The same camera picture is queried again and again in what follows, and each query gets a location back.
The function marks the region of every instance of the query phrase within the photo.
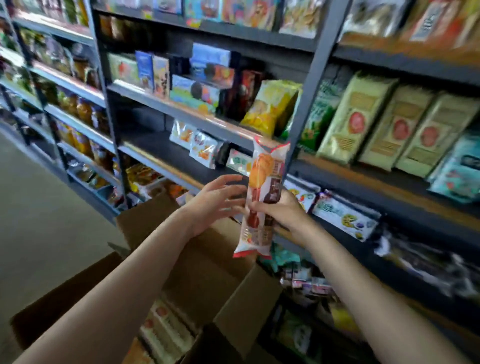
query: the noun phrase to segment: person's right hand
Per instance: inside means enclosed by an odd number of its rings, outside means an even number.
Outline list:
[[[295,195],[285,189],[282,190],[280,201],[276,204],[254,201],[248,204],[248,208],[272,216],[290,231],[299,228],[308,216]]]

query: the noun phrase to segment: yellow chip bag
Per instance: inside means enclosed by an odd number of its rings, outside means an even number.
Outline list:
[[[262,81],[252,107],[240,124],[272,137],[276,128],[279,130],[285,128],[293,112],[300,87],[300,84],[291,81]]]

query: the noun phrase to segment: chip bag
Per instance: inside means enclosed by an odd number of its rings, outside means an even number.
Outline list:
[[[275,129],[283,130],[293,112],[300,84],[283,80],[262,81],[252,107],[240,125],[272,137]]]
[[[282,175],[290,143],[277,146],[270,152],[255,138],[253,164],[248,181],[247,202],[261,201],[276,204],[280,199]],[[273,218],[262,212],[250,211],[243,217],[240,241],[233,254],[234,258],[257,251],[269,257],[273,237]]]

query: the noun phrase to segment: person's left arm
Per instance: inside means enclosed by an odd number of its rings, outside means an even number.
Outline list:
[[[219,218],[238,214],[242,179],[224,175],[175,211],[14,364],[121,363],[183,247]]]

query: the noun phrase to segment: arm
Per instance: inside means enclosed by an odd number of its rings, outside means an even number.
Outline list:
[[[209,183],[169,216],[124,262],[47,330],[15,364],[118,364],[190,238],[219,218],[238,213],[245,199],[238,175]]]
[[[305,243],[382,363],[469,363],[425,318],[373,280],[335,238],[305,214],[290,192],[284,190],[276,205],[255,202],[249,207],[273,216]]]

